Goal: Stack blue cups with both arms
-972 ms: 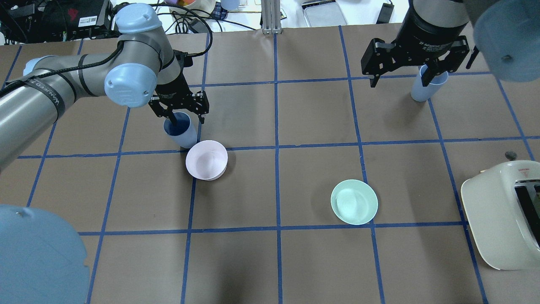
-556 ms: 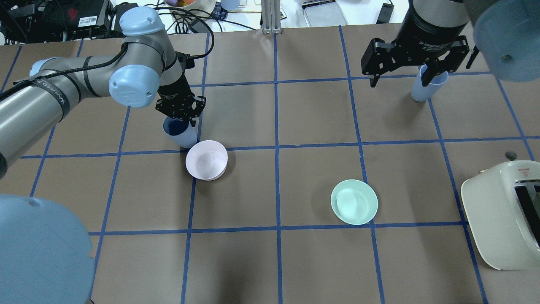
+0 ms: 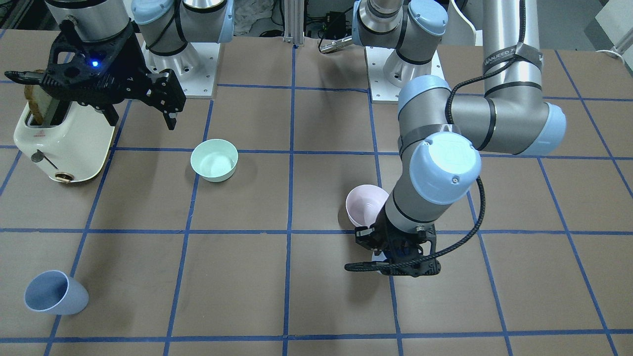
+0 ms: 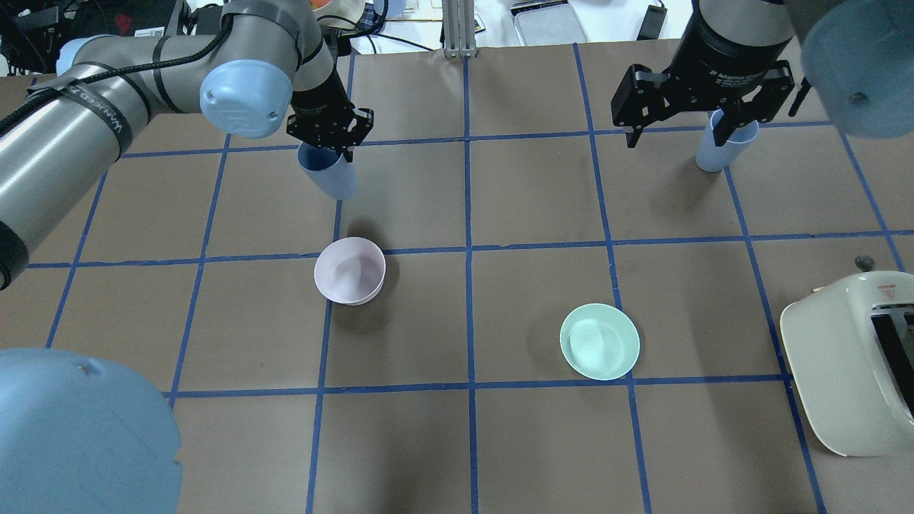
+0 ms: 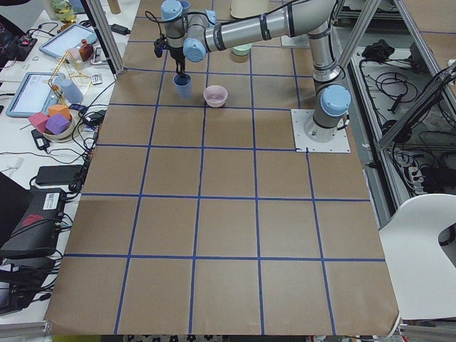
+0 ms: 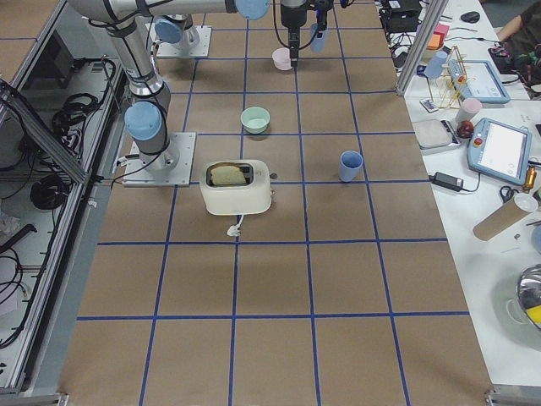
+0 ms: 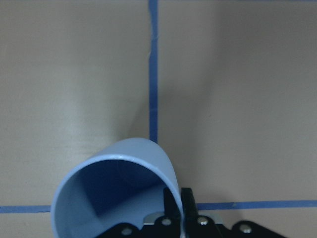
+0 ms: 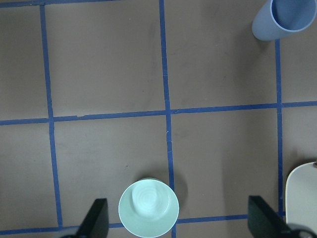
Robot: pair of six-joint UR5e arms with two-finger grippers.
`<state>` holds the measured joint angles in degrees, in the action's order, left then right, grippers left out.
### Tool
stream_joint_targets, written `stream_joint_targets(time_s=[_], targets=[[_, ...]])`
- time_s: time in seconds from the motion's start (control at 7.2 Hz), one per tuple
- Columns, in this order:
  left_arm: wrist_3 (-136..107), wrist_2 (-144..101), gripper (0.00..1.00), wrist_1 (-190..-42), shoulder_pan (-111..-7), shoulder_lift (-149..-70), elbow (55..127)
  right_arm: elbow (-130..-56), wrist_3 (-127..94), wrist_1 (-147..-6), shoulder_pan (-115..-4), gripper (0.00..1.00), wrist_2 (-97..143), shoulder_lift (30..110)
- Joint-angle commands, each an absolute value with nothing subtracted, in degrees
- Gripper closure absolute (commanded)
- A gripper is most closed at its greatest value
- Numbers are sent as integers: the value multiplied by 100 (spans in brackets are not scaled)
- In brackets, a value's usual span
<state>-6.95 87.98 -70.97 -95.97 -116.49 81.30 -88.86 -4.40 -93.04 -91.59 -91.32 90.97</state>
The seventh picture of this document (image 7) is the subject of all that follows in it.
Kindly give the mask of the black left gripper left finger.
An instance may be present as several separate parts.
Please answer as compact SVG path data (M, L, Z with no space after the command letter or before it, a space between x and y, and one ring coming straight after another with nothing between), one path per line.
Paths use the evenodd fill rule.
M163 189L163 207L164 219L170 220L171 223L183 222L183 206L178 204L169 188Z

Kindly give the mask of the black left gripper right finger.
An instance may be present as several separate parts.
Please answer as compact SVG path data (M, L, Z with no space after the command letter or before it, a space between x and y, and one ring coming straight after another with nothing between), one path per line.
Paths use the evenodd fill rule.
M198 217L199 213L191 188L181 188L181 201L185 223L193 222Z

